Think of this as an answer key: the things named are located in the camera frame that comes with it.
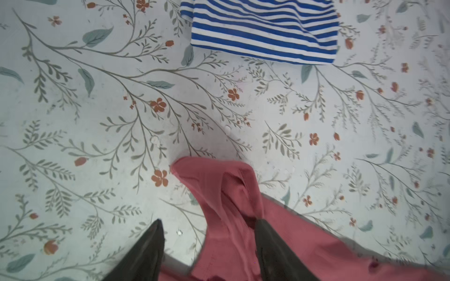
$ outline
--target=floral patterned floor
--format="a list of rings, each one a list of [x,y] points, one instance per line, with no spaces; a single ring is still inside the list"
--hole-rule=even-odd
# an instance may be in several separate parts
[[[156,218],[191,264],[183,155],[251,164],[356,251],[450,269],[448,1],[336,1],[327,66],[192,48],[177,0],[95,1],[0,4],[0,279],[101,280]]]

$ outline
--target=pink cloth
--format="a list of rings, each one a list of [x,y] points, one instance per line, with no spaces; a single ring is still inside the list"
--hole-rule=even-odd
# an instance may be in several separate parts
[[[243,162],[184,157],[172,164],[171,171],[195,196],[207,221],[203,249],[191,272],[197,279],[261,280],[249,225],[266,219],[322,281],[446,280],[424,268],[358,258],[339,239],[261,196],[253,169]],[[176,279],[166,278],[163,271],[159,280]]]

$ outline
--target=striped shirt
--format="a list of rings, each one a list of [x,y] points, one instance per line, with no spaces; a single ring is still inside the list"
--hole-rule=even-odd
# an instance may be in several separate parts
[[[339,21],[330,0],[182,0],[191,45],[295,64],[333,63]]]

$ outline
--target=teal leaf print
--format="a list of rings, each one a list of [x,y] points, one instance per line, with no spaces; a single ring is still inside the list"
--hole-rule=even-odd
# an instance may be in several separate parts
[[[370,15],[364,15],[364,14],[359,14],[356,16],[356,21],[359,23],[365,22],[366,20],[368,20],[370,17]]]
[[[39,2],[47,5],[55,5],[58,0],[27,0],[27,1]]]
[[[83,35],[83,42],[86,43],[86,46],[89,48],[95,47],[98,43],[108,37],[108,35],[113,31],[114,27],[110,29],[95,29]]]
[[[27,254],[17,260],[13,260],[6,266],[6,272],[16,273],[23,270],[34,258],[35,254]]]
[[[60,277],[56,278],[55,281],[75,281],[75,280],[70,277]]]
[[[406,189],[406,193],[411,196],[412,198],[414,198],[413,193],[410,191],[409,188]]]
[[[370,220],[366,223],[366,225],[360,227],[359,229],[362,232],[367,232],[367,231],[371,231],[373,227],[374,227],[374,224],[372,223],[372,220]]]
[[[420,136],[421,138],[424,138],[423,132],[419,127],[419,123],[417,123],[417,122],[414,122],[414,124],[413,124],[413,133]]]
[[[304,64],[301,67],[301,82],[302,83],[304,83],[306,80],[308,80],[311,69],[312,69],[312,65],[310,65],[310,64]]]
[[[184,56],[183,59],[181,60],[181,65],[184,67],[188,67],[193,60],[194,60],[194,48],[192,47],[192,45],[189,45],[184,50]]]
[[[433,238],[433,228],[431,226],[427,227],[427,229],[425,229],[425,231],[420,235],[420,238],[423,240]]]
[[[5,67],[0,67],[0,75],[5,75],[5,76],[10,76],[10,77],[14,77],[16,78],[19,82],[22,82],[22,84],[24,84],[22,78],[20,77],[20,75],[15,72],[14,70],[5,68]]]
[[[403,1],[400,6],[398,6],[396,13],[404,13],[408,9],[408,1]]]
[[[392,175],[389,176],[389,184],[391,185],[391,189],[394,190],[395,181],[394,181],[394,177]]]
[[[198,206],[198,201],[195,199],[194,195],[192,193],[189,193],[189,199],[191,200],[191,205]]]
[[[356,77],[356,78],[366,78],[367,79],[367,77],[364,76],[364,74],[362,74],[360,71],[357,71],[357,70],[352,71],[351,74],[353,75],[353,77]]]
[[[391,162],[393,153],[394,153],[394,150],[391,147],[391,149],[389,149],[389,151],[387,152],[386,161],[384,161],[384,163],[390,163]]]
[[[283,201],[283,202],[284,202],[284,205],[287,206],[287,205],[289,205],[289,200],[290,200],[290,199],[291,199],[291,188],[288,187],[288,192],[286,193],[285,196],[283,196],[283,197],[281,198],[281,201]]]
[[[78,73],[83,77],[85,81],[85,88],[87,91],[87,96],[90,97],[90,93],[92,92],[92,89],[95,86],[94,79],[92,78],[92,75],[83,68],[78,69]]]
[[[147,81],[147,84],[158,89],[170,89],[175,86],[175,84],[170,84],[165,81]]]
[[[444,257],[447,257],[447,255],[449,254],[449,252],[450,252],[450,244],[448,244],[448,245],[444,248],[444,250],[442,251],[442,255],[443,255]]]

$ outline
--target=blue and white striped cloth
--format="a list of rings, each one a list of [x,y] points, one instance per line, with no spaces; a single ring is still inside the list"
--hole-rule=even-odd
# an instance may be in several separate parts
[[[182,0],[193,46],[295,64],[329,64],[339,21],[330,0]]]

